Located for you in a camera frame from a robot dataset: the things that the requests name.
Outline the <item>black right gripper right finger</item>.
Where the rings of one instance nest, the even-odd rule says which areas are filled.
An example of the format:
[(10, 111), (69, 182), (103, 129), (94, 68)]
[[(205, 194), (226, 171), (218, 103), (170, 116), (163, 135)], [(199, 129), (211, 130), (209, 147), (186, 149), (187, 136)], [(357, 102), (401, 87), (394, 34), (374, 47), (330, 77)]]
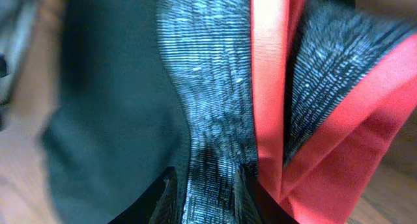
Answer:
[(298, 224), (243, 167), (235, 173), (234, 206), (237, 223)]

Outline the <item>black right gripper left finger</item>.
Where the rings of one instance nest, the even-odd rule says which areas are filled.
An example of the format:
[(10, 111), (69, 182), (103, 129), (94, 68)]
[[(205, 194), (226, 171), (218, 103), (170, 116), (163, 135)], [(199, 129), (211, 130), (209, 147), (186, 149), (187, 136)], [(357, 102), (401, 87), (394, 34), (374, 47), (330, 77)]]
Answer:
[(176, 224), (177, 174), (167, 167), (125, 211), (109, 224)]

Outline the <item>black leggings red waistband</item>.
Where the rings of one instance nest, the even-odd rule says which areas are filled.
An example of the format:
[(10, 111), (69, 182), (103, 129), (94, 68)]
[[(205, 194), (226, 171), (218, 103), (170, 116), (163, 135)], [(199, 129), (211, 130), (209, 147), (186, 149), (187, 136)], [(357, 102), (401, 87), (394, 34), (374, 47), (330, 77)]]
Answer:
[(42, 141), (63, 223), (109, 223), (167, 167), (178, 223), (237, 223), (243, 167), (344, 223), (416, 107), (416, 24), (352, 0), (68, 0)]

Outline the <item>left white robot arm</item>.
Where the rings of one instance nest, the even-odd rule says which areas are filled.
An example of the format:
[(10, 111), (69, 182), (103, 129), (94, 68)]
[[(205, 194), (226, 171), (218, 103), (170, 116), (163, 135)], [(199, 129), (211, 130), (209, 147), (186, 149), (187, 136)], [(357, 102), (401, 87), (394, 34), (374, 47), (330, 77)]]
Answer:
[(37, 0), (1, 0), (1, 129), (23, 55), (29, 47)]

